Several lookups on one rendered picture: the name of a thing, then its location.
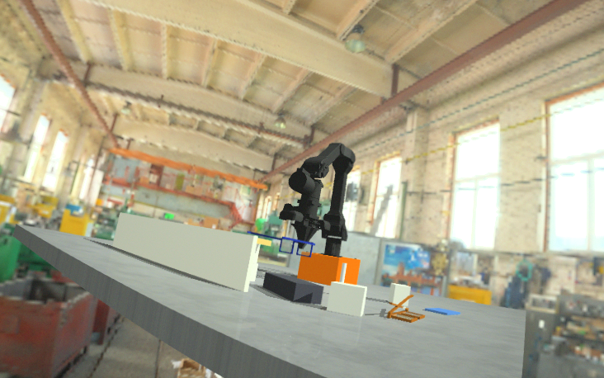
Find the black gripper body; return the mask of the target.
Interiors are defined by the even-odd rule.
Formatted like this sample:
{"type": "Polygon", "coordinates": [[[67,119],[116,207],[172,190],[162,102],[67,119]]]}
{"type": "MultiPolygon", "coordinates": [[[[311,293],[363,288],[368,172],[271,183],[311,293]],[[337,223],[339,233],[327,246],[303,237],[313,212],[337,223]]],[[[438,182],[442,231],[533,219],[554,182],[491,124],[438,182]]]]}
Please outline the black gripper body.
{"type": "Polygon", "coordinates": [[[299,212],[295,210],[282,210],[279,219],[294,220],[295,224],[303,224],[312,228],[330,231],[331,225],[329,222],[320,220],[317,216],[318,208],[322,205],[319,203],[319,199],[302,196],[297,203],[300,203],[299,212]]]}

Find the blue flat plate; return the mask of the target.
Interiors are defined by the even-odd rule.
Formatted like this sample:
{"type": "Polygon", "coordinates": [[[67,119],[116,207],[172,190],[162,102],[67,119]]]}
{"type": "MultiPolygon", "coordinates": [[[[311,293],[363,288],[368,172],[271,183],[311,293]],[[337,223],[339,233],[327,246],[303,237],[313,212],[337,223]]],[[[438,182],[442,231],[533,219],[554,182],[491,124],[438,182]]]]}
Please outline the blue flat plate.
{"type": "Polygon", "coordinates": [[[439,314],[444,314],[444,315],[458,315],[460,314],[460,312],[456,312],[456,311],[450,311],[448,309],[441,309],[441,308],[433,308],[433,309],[426,309],[426,311],[431,311],[433,313],[439,313],[439,314]]]}

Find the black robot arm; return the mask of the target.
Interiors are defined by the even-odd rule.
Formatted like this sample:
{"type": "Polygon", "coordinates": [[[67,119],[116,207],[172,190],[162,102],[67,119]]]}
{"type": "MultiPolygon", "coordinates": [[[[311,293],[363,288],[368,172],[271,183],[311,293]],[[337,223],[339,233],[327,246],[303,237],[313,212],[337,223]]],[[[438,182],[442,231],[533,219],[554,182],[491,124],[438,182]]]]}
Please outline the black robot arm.
{"type": "Polygon", "coordinates": [[[330,231],[322,230],[322,239],[326,239],[323,255],[340,257],[342,240],[347,241],[346,219],[343,215],[343,205],[347,187],[347,176],[353,169],[356,155],[343,143],[331,143],[318,156],[307,158],[301,168],[297,168],[289,178],[289,186],[292,190],[309,196],[320,198],[323,184],[321,180],[329,172],[329,165],[333,163],[335,178],[333,183],[333,194],[330,211],[323,216],[323,220],[329,222],[330,231]],[[341,239],[330,238],[338,237],[341,239]]]}

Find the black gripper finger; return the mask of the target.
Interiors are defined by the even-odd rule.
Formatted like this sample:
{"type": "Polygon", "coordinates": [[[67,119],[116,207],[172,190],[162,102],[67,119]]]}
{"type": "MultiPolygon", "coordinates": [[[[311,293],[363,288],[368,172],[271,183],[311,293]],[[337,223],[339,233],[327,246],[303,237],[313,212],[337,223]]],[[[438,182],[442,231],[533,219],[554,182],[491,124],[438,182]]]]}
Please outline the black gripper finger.
{"type": "Polygon", "coordinates": [[[316,229],[316,228],[312,228],[312,227],[311,227],[311,229],[310,229],[310,231],[309,231],[309,235],[308,235],[308,237],[307,237],[307,239],[306,239],[306,241],[305,241],[305,242],[309,242],[309,241],[311,240],[311,238],[314,236],[314,234],[315,234],[317,231],[319,231],[319,229],[316,229]]]}
{"type": "MultiPolygon", "coordinates": [[[[309,235],[309,231],[310,231],[311,227],[308,225],[303,225],[303,224],[291,224],[291,225],[293,225],[293,227],[296,230],[297,239],[305,242],[309,235]]],[[[304,243],[298,242],[298,245],[299,245],[299,249],[302,249],[304,247],[304,243]]]]}

